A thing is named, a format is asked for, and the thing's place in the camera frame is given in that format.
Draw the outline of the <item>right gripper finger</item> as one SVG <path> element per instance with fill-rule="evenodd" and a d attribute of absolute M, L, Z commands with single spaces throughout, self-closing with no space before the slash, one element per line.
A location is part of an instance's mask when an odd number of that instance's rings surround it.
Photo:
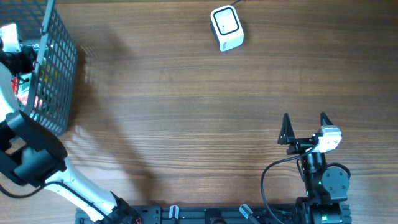
<path fill-rule="evenodd" d="M 285 113 L 282 120 L 282 127 L 280 130 L 278 143 L 279 144 L 293 144 L 295 142 L 295 134 L 292 128 L 290 117 Z"/>
<path fill-rule="evenodd" d="M 325 112 L 320 113 L 320 126 L 331 126 L 333 123 L 330 121 Z"/>

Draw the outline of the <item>green 3M gloves package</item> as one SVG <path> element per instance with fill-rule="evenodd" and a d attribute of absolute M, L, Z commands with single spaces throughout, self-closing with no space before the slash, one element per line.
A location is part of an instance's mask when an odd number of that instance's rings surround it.
<path fill-rule="evenodd" d="M 29 97 L 31 73 L 12 78 L 12 89 L 21 108 L 25 108 Z"/>

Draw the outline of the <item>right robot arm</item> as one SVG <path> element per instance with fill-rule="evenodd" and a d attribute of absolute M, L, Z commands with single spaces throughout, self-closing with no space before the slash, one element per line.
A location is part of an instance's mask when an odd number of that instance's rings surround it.
<path fill-rule="evenodd" d="M 343 139 L 338 126 L 320 114 L 320 129 L 309 138 L 296 138 L 289 115 L 284 114 L 277 143 L 287 145 L 288 155 L 298 155 L 299 173 L 307 191 L 296 200 L 298 223 L 351 223 L 348 199 L 351 172 L 339 163 L 327 163 L 326 153 L 335 150 Z"/>

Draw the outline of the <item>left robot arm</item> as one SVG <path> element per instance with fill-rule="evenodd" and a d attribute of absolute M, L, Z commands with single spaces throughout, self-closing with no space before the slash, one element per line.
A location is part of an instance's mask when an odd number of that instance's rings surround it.
<path fill-rule="evenodd" d="M 12 72 L 1 63 L 1 172 L 17 185 L 53 191 L 82 209 L 95 223 L 139 223 L 123 199 L 76 170 L 67 150 L 46 127 L 20 110 L 11 86 Z"/>

